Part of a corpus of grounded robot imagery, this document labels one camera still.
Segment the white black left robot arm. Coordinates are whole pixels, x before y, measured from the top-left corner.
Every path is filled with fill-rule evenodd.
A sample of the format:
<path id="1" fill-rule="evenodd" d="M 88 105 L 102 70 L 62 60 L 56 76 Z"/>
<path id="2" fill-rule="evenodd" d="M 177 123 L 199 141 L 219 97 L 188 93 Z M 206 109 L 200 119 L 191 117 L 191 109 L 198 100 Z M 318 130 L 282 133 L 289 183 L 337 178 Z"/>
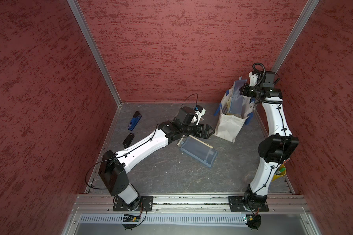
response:
<path id="1" fill-rule="evenodd" d="M 215 132 L 209 124 L 202 124 L 206 110 L 196 105 L 181 107 L 172 121 L 157 124 L 146 138 L 116 153 L 111 150 L 103 155 L 98 174 L 111 196 L 122 201 L 129 211 L 142 209 L 141 196 L 130 183 L 127 174 L 142 160 L 157 150 L 184 136 L 209 139 Z"/>

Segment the medium blue mesh pouch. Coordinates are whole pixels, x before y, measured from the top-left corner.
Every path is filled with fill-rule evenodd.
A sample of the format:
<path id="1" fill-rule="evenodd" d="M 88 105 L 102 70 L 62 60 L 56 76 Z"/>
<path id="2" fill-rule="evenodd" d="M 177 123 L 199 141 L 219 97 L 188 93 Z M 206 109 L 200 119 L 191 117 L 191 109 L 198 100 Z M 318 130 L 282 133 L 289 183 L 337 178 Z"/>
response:
<path id="1" fill-rule="evenodd" d="M 238 116 L 242 114 L 244 97 L 241 95 L 241 88 L 245 84 L 247 84 L 247 79 L 242 79 L 242 77 L 234 82 L 229 104 L 227 105 L 227 114 Z"/>

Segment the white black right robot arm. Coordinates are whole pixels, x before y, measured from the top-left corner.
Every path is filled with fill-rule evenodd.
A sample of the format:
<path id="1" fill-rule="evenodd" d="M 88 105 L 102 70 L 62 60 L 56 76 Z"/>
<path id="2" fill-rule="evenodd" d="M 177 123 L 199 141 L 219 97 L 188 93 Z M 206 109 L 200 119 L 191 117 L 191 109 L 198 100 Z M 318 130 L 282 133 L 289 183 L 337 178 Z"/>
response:
<path id="1" fill-rule="evenodd" d="M 288 127 L 283 109 L 283 96 L 275 85 L 275 73 L 266 70 L 262 63 L 252 65 L 250 82 L 240 88 L 240 94 L 254 99 L 263 106 L 268 123 L 268 137 L 258 146 L 259 167 L 243 196 L 243 207 L 257 211 L 266 207 L 268 190 L 278 168 L 290 158 L 299 144 Z"/>

